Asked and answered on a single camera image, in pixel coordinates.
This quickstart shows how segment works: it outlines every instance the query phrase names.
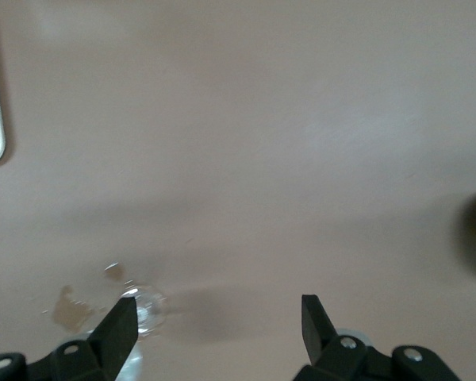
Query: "screw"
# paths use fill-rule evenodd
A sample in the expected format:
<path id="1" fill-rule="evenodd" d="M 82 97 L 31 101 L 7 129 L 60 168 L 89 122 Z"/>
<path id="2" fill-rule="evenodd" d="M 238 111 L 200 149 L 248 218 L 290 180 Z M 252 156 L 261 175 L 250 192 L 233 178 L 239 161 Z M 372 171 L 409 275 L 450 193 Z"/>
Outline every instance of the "screw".
<path id="1" fill-rule="evenodd" d="M 356 341 L 352 340 L 350 337 L 343 337 L 340 343 L 342 344 L 344 348 L 347 348 L 347 349 L 354 349 L 358 346 L 356 344 Z"/>
<path id="2" fill-rule="evenodd" d="M 405 357 L 407 357 L 408 359 L 412 361 L 416 361 L 417 363 L 423 360 L 423 356 L 421 355 L 421 353 L 419 353 L 414 348 L 404 349 L 404 354 L 405 354 Z"/>

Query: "silver screw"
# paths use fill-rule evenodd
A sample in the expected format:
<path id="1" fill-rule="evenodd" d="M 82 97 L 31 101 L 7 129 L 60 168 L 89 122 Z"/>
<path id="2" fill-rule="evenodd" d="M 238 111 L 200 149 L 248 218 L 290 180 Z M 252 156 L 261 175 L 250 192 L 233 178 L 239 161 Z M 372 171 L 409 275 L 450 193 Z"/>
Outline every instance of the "silver screw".
<path id="1" fill-rule="evenodd" d="M 412 361 L 416 361 L 417 363 L 423 360 L 423 356 L 421 355 L 421 353 L 419 353 L 414 348 L 404 349 L 404 354 L 405 354 L 405 357 L 407 357 L 408 359 Z"/>
<path id="2" fill-rule="evenodd" d="M 343 337 L 340 343 L 342 344 L 344 348 L 347 348 L 347 349 L 354 349 L 358 346 L 356 344 L 356 341 L 352 340 L 350 337 Z"/>

